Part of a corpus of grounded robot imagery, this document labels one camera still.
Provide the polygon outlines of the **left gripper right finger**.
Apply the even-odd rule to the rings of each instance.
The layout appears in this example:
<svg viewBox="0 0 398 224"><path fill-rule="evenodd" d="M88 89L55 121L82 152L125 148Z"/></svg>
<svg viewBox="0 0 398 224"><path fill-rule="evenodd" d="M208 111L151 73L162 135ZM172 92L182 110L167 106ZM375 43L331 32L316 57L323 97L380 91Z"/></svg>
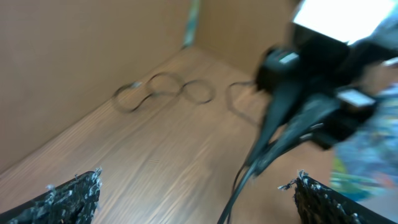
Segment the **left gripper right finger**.
<svg viewBox="0 0 398 224"><path fill-rule="evenodd" d="M304 170L279 190L294 188L302 224L396 224L311 178Z"/></svg>

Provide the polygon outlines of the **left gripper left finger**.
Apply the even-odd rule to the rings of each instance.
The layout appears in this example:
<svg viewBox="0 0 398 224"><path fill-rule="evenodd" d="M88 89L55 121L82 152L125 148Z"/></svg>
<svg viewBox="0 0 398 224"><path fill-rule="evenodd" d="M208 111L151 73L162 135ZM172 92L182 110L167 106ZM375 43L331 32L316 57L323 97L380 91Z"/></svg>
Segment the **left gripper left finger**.
<svg viewBox="0 0 398 224"><path fill-rule="evenodd" d="M90 224L100 199L102 168L88 171L1 214L6 224Z"/></svg>

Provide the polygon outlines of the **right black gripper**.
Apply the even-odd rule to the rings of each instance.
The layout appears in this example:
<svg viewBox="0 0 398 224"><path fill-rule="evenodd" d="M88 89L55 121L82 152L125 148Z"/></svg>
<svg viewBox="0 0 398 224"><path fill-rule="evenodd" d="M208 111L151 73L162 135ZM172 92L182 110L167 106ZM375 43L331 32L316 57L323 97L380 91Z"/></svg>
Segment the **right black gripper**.
<svg viewBox="0 0 398 224"><path fill-rule="evenodd" d="M282 134L267 148L269 140L299 99L300 110ZM306 141L324 150L351 137L376 111L378 100L353 82L318 78L303 87L299 81L284 81L274 90L256 142L245 165L255 162L260 175L283 152Z"/></svg>

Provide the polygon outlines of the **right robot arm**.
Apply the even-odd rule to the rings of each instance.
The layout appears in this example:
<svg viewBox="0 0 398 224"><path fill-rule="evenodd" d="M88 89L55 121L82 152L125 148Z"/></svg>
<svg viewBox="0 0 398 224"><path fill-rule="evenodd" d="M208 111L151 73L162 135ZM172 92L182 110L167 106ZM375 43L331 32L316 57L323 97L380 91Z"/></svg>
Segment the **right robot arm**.
<svg viewBox="0 0 398 224"><path fill-rule="evenodd" d="M302 1L290 33L290 45L270 48L256 75L272 98L245 160L251 175L303 141L333 147L374 113L376 100L354 82L397 57L397 2Z"/></svg>

